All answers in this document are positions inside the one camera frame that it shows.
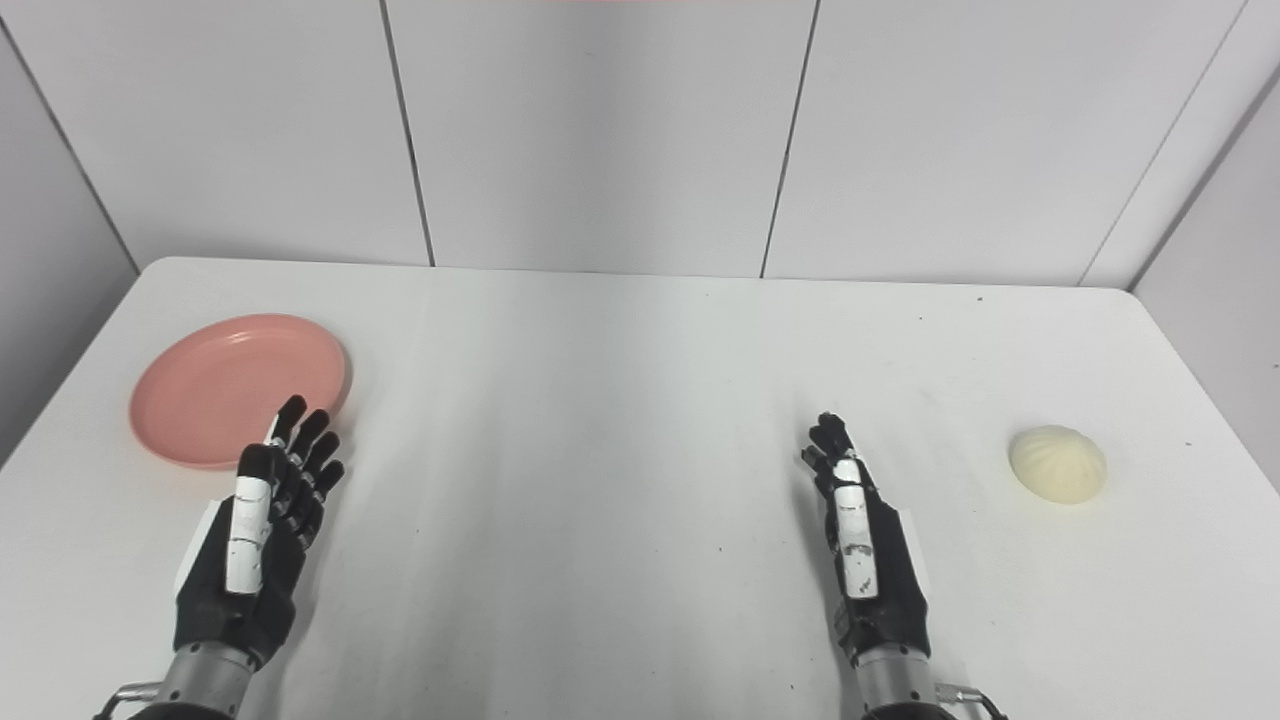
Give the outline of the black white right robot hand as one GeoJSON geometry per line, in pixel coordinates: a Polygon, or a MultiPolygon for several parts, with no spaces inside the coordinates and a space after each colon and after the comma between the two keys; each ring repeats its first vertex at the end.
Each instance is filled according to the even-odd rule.
{"type": "Polygon", "coordinates": [[[808,436],[801,459],[824,505],[840,592],[840,648],[852,665],[882,647],[931,657],[928,603],[899,511],[882,496],[841,416],[822,413],[808,436]]]}

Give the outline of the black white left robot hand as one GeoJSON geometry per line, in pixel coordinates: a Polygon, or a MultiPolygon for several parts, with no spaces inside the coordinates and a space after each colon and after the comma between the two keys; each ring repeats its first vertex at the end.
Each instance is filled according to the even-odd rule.
{"type": "Polygon", "coordinates": [[[329,411],[300,395],[262,443],[239,456],[233,492],[212,505],[188,547],[175,591],[177,650],[220,643],[264,667],[296,620],[294,589],[346,474],[329,411]]]}

